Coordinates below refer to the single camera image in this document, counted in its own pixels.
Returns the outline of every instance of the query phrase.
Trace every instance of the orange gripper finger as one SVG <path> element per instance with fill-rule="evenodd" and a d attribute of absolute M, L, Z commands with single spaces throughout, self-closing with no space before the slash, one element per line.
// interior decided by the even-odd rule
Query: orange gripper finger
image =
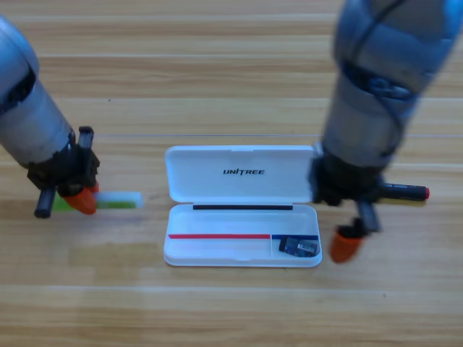
<path fill-rule="evenodd" d="M 96 212 L 96 200 L 88 187 L 84 187 L 79 194 L 73 197 L 64 197 L 63 199 L 69 206 L 86 215 L 92 215 Z"/>
<path fill-rule="evenodd" d="M 98 193 L 100 192 L 100 185 L 98 184 L 98 182 L 95 183 L 95 185 L 93 187 L 89 187 L 88 188 L 92 193 Z"/>
<path fill-rule="evenodd" d="M 347 262 L 356 255 L 360 246 L 362 245 L 363 238 L 348 239 L 342 236 L 339 231 L 336 231 L 333 239 L 331 240 L 330 256 L 336 263 Z"/>

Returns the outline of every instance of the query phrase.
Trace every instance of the black cable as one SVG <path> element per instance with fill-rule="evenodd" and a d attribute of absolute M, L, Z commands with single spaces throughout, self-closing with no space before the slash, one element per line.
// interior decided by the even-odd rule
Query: black cable
<path fill-rule="evenodd" d="M 370 38 L 371 34 L 375 31 L 376 27 L 380 25 L 386 18 L 389 16 L 397 7 L 403 5 L 407 0 L 396 0 L 389 6 L 387 6 L 383 11 L 381 11 L 378 16 L 371 22 L 370 26 L 367 30 L 364 31 L 362 36 L 360 37 L 357 45 L 355 46 L 352 52 L 352 61 L 355 63 L 357 62 L 357 58 L 363 49 L 363 46 L 366 44 L 368 39 Z"/>
<path fill-rule="evenodd" d="M 378 25 L 380 25 L 386 18 L 389 16 L 395 9 L 403 5 L 407 0 L 396 0 L 390 5 L 388 5 L 386 8 L 381 11 L 378 16 L 371 22 L 370 26 L 364 31 L 362 36 L 360 37 L 357 45 L 355 46 L 353 52 L 352 52 L 352 62 L 354 65 L 357 65 L 357 60 L 358 56 L 360 55 L 360 52 L 363 49 L 363 46 L 366 44 L 370 36 L 373 34 L 375 29 L 377 28 Z M 404 126 L 402 122 L 400 121 L 399 117 L 397 116 L 395 110 L 389 105 L 389 103 L 386 101 L 386 99 L 382 96 L 379 95 L 377 92 L 372 92 L 374 95 L 375 99 L 383 106 L 383 108 L 386 110 L 386 113 L 392 118 L 394 125 L 397 130 L 397 140 L 395 141 L 394 144 L 391 145 L 391 147 L 384 153 L 382 153 L 383 156 L 391 155 L 396 148 L 399 146 L 399 143 L 402 139 L 402 136 L 404 134 Z"/>
<path fill-rule="evenodd" d="M 381 153 L 382 156 L 386 157 L 388 155 L 391 155 L 394 153 L 396 148 L 400 145 L 400 141 L 402 140 L 402 137 L 404 135 L 404 125 L 400 121 L 399 117 L 397 116 L 397 113 L 395 110 L 389 105 L 389 103 L 386 101 L 385 98 L 383 98 L 381 95 L 374 94 L 373 96 L 375 99 L 383 106 L 383 108 L 386 110 L 387 114 L 392 118 L 394 121 L 394 125 L 397 130 L 397 139 L 396 141 L 390 146 L 389 149 L 387 149 L 385 152 Z"/>

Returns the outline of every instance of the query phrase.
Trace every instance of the wood grain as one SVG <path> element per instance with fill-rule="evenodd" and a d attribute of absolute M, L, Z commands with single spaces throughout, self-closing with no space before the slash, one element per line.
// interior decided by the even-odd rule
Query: wood grain
<path fill-rule="evenodd" d="M 336 79 L 341 0 L 0 0 L 74 128 L 96 130 L 104 190 L 145 208 L 38 221 L 0 150 L 0 346 L 463 345 L 463 45 L 386 176 L 430 187 L 378 206 L 358 257 L 313 269 L 170 267 L 173 145 L 310 145 Z M 323 248 L 352 203 L 315 206 Z"/>

